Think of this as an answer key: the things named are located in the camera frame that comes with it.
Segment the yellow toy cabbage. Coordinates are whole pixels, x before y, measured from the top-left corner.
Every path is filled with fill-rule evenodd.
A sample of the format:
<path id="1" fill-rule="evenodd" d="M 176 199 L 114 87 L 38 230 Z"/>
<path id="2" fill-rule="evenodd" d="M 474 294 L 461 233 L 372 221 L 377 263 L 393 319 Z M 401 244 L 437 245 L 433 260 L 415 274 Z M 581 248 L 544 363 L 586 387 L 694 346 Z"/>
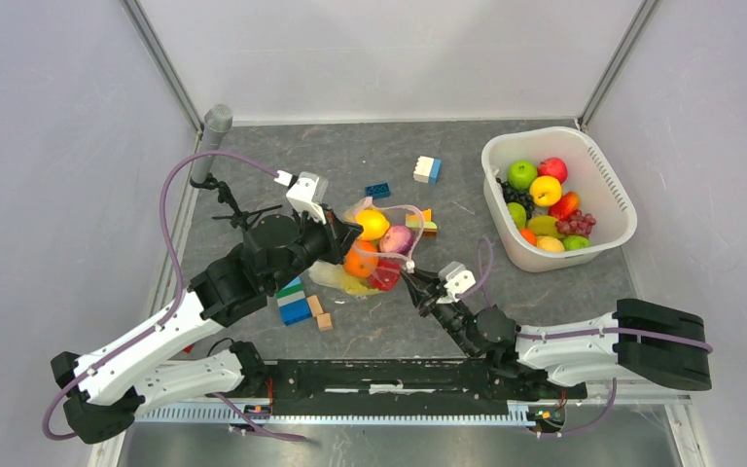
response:
<path id="1" fill-rule="evenodd" d="M 318 285 L 340 290 L 350 296 L 362 297 L 380 293 L 380 290 L 370 286 L 365 279 L 349 275 L 343 265 L 317 261 L 307 270 L 307 275 Z"/>

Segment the red toy bell pepper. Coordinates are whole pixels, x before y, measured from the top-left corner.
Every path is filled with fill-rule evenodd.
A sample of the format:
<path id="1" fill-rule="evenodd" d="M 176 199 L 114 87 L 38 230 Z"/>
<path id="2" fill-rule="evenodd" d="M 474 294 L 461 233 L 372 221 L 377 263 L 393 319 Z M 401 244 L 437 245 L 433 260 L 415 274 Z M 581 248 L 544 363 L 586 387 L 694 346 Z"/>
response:
<path id="1" fill-rule="evenodd" d="M 401 269 L 401 262 L 391 259 L 381 259 L 378 261 L 373 272 L 366 278 L 366 281 L 378 291 L 390 291 L 401 280 Z"/>

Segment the clear zip top bag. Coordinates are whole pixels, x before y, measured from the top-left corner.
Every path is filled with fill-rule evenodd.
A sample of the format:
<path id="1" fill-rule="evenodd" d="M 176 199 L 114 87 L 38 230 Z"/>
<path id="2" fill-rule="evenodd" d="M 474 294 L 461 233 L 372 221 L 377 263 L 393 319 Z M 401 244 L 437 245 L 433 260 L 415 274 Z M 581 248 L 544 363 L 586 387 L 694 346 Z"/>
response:
<path id="1" fill-rule="evenodd" d="M 378 206 L 371 197 L 355 203 L 343 215 L 363 228 L 340 264 L 318 262 L 307 271 L 321 286 L 351 296 L 392 290 L 403 271 L 415 266 L 413 253 L 420 239 L 438 232 L 432 211 L 413 205 Z"/>

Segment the purple toy onion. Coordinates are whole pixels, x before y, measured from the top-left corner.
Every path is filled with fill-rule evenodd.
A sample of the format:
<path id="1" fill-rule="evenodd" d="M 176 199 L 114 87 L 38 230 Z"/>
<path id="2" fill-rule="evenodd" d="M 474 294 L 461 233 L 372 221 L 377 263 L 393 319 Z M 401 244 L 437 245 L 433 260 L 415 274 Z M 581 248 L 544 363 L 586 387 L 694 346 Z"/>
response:
<path id="1" fill-rule="evenodd" d="M 407 255 L 413 246 L 414 235 L 405 225 L 393 225 L 378 241 L 380 253 Z"/>

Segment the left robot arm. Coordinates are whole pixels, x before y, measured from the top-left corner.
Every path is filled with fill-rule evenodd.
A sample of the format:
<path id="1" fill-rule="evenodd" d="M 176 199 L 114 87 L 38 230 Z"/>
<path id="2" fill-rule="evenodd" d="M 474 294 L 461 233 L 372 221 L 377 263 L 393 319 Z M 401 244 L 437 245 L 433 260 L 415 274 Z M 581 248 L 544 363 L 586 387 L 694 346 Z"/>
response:
<path id="1" fill-rule="evenodd" d="M 53 433 L 52 414 L 46 412 L 45 435 L 96 444 L 124 432 L 154 396 L 168 394 L 158 375 L 162 362 L 264 308 L 314 263 L 341 263 L 362 231 L 332 210 L 323 221 L 308 214 L 257 221 L 241 243 L 178 290 L 159 313 L 92 352 L 62 352 L 52 359 L 60 388 L 52 405 L 62 407 L 71 431 Z"/>

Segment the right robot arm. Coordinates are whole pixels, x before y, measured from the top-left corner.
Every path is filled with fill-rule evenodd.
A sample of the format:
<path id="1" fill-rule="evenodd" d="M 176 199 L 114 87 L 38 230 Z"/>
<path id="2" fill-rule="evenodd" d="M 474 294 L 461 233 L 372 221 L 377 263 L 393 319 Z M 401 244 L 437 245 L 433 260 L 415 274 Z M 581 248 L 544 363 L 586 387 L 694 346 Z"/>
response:
<path id="1" fill-rule="evenodd" d="M 522 379 L 536 397 L 558 387 L 603 379 L 642 378 L 661 387 L 697 392 L 712 387 L 701 317 L 638 299 L 620 299 L 596 318 L 563 325 L 520 325 L 491 305 L 470 310 L 465 295 L 478 282 L 462 264 L 439 272 L 402 270 L 412 304 L 431 315 L 467 356 Z"/>

